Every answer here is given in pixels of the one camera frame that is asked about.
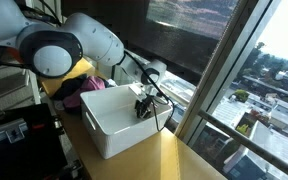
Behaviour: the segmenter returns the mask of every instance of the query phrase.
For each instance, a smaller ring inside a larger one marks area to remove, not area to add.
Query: table surface
[[[47,95],[51,96],[63,80],[82,73],[103,77],[83,59],[66,77],[52,80],[40,79],[40,82]],[[84,168],[94,180],[225,179],[166,128],[105,160],[97,151],[79,116],[63,111],[57,113],[62,117],[66,133]]]

